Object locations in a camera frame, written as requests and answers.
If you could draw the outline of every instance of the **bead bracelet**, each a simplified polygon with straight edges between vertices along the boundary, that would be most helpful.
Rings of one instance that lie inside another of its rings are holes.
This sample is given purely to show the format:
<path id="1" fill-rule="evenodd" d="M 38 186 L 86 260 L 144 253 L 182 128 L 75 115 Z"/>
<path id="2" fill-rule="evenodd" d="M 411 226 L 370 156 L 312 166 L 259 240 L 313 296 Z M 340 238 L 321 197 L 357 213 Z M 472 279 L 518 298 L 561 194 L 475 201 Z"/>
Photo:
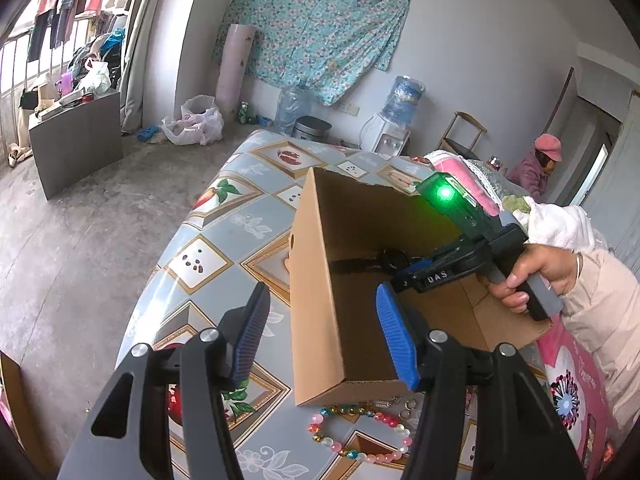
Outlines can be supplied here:
<path id="1" fill-rule="evenodd" d="M 331 415 L 365 415 L 374 420 L 378 420 L 383 424 L 388 425 L 390 428 L 394 428 L 396 433 L 402 437 L 402 447 L 399 447 L 393 453 L 387 454 L 378 454 L 378 455 L 367 455 L 364 453 L 360 453 L 357 449 L 346 449 L 340 442 L 336 442 L 332 438 L 324 436 L 320 433 L 320 424 L 324 422 L 326 418 Z M 337 453 L 340 456 L 345 456 L 347 458 L 351 458 L 352 460 L 357 460 L 359 462 L 368 462 L 373 464 L 374 462 L 379 463 L 388 463 L 393 460 L 399 460 L 402 455 L 409 451 L 409 446 L 412 444 L 412 439 L 410 437 L 411 432 L 405 428 L 402 424 L 399 424 L 398 421 L 390 415 L 385 415 L 381 412 L 374 412 L 369 406 L 331 406 L 329 408 L 320 409 L 319 413 L 316 413 L 311 417 L 311 424 L 307 428 L 309 433 L 313 433 L 314 442 L 319 442 L 325 447 L 329 447 L 331 451 Z"/>

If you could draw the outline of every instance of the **curtain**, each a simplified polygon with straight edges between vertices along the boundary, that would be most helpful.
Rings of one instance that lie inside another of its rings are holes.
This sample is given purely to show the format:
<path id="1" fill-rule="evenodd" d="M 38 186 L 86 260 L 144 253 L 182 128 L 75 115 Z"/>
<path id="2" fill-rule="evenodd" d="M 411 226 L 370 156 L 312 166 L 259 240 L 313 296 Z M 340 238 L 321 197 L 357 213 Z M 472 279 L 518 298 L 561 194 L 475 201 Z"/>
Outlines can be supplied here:
<path id="1" fill-rule="evenodd" d="M 302 83 L 329 106 L 372 67 L 388 69 L 408 11 L 409 0 L 233 0 L 213 56 L 220 62 L 230 24 L 253 25 L 247 73 Z"/>
<path id="2" fill-rule="evenodd" d="M 157 5 L 158 0 L 133 0 L 127 18 L 120 79 L 120 122 L 123 132 L 133 133 L 142 126 L 146 54 Z"/>
<path id="3" fill-rule="evenodd" d="M 640 96 L 633 94 L 628 116 L 607 165 L 582 208 L 605 235 L 614 254 L 640 278 Z"/>

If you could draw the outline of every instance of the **beige sleeve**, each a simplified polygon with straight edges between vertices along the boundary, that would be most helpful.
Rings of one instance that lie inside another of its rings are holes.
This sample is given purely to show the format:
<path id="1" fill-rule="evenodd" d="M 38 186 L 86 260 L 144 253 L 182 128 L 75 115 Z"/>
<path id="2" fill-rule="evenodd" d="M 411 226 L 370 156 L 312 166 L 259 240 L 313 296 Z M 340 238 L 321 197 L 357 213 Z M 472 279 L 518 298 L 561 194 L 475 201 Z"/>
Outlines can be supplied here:
<path id="1" fill-rule="evenodd" d="M 574 289 L 564 300 L 562 322 L 606 377 L 606 393 L 620 430 L 640 411 L 640 286 L 606 251 L 585 254 Z"/>

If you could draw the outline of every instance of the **concrete floor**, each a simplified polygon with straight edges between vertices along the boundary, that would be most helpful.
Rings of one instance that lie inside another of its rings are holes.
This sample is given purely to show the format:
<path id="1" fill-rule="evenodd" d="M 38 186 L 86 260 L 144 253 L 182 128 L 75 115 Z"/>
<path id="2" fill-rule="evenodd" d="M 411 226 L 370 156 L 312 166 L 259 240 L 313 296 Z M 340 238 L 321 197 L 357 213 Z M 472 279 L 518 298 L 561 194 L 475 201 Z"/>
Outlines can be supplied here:
<path id="1" fill-rule="evenodd" d="M 33 159 L 0 174 L 0 349 L 59 465 L 108 377 L 146 280 L 250 129 L 210 146 L 123 138 L 125 157 L 48 201 Z"/>

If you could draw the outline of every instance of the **hair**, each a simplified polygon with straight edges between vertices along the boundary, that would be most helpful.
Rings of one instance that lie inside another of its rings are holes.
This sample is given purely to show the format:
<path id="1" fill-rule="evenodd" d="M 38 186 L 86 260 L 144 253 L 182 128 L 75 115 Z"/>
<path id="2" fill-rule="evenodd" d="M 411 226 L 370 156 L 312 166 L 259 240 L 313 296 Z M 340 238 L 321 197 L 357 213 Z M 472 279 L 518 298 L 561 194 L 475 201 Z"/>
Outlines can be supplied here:
<path id="1" fill-rule="evenodd" d="M 551 157 L 546 153 L 542 153 L 540 150 L 536 150 L 536 159 L 543 168 L 546 168 L 546 165 L 551 161 Z"/>

